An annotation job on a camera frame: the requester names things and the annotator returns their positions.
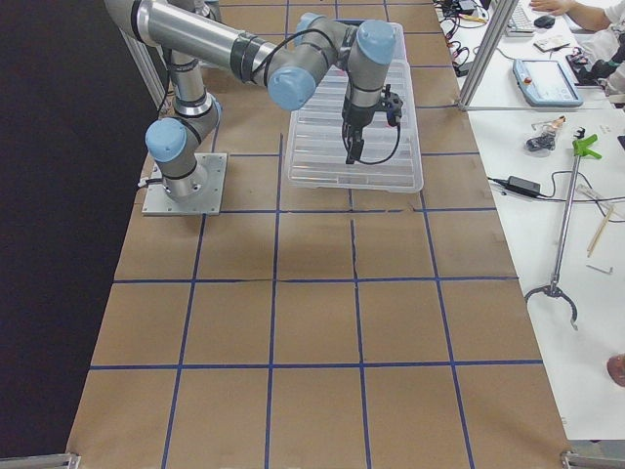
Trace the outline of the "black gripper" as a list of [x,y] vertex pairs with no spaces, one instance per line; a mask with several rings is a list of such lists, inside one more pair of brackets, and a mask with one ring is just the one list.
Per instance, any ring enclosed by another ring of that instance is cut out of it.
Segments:
[[378,94],[374,94],[376,102],[370,107],[356,104],[355,93],[357,90],[358,88],[353,83],[348,84],[342,108],[341,134],[347,152],[347,164],[360,161],[364,147],[362,131],[372,122],[376,112],[384,112],[387,123],[391,127],[396,127],[397,133],[400,134],[403,101],[397,93],[391,91],[391,85],[385,85]]

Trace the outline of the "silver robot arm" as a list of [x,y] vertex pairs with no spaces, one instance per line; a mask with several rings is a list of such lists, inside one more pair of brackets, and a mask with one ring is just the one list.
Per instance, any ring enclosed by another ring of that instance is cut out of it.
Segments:
[[108,1],[106,10],[125,33],[161,47],[174,85],[174,114],[146,130],[146,146],[161,173],[160,186],[174,202],[207,192],[209,170],[195,151],[217,127],[221,110],[202,80],[202,61],[229,71],[242,83],[268,90],[285,110],[301,108],[332,66],[348,75],[341,138],[349,164],[359,162],[363,130],[376,113],[399,128],[402,102],[386,84],[396,34],[384,21],[359,25],[323,15],[301,16],[289,37],[293,49],[199,15],[190,1]]

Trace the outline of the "person hand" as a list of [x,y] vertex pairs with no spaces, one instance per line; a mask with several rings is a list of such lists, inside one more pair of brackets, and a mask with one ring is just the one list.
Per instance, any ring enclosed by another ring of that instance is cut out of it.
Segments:
[[571,0],[530,0],[529,7],[535,12],[542,12],[552,16],[561,16],[567,13],[574,4]]

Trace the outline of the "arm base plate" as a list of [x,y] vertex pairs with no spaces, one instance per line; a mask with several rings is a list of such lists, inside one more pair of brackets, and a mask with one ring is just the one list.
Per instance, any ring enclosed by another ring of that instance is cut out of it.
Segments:
[[153,164],[150,176],[143,178],[146,216],[195,216],[220,214],[228,155],[223,152],[197,152],[194,172],[181,180],[167,179]]

